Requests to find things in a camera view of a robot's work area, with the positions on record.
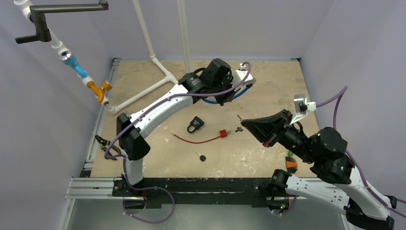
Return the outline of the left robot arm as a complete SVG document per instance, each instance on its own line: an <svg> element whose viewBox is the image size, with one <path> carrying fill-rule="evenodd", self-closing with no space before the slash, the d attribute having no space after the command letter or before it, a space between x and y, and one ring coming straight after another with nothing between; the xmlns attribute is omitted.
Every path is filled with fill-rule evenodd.
<svg viewBox="0 0 406 230"><path fill-rule="evenodd" d="M236 90L248 79L251 64L240 66L242 76L234 75L225 61L215 58L205 68L186 73L168 93L131 117L117 117L117 136L114 141L124 150L124 190L131 196L142 192L143 158L151 147L148 137L161 123L178 111L191 106L200 99L214 97L219 105L231 102Z"/></svg>

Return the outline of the black head key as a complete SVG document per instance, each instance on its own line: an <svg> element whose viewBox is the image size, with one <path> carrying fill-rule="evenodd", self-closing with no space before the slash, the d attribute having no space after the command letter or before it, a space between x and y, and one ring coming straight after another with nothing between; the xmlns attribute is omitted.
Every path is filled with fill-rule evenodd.
<svg viewBox="0 0 406 230"><path fill-rule="evenodd" d="M199 156L199 160L202 162L206 161L206 157L204 155L199 154L198 152L196 152L196 154Z"/></svg>

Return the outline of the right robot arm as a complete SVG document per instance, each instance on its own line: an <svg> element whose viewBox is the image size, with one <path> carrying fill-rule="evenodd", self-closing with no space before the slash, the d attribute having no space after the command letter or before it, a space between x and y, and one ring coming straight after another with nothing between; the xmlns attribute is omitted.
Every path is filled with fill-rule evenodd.
<svg viewBox="0 0 406 230"><path fill-rule="evenodd" d="M347 141L332 127L326 127L307 136L301 123L292 123L288 110L255 119L241 119L240 123L263 146L280 144L303 162L323 187L308 180L276 169L269 181L274 196L286 194L305 197L336 209L352 225L364 230L391 230L395 221L390 215L396 207L394 196L378 193L364 183L360 169L347 154Z"/></svg>

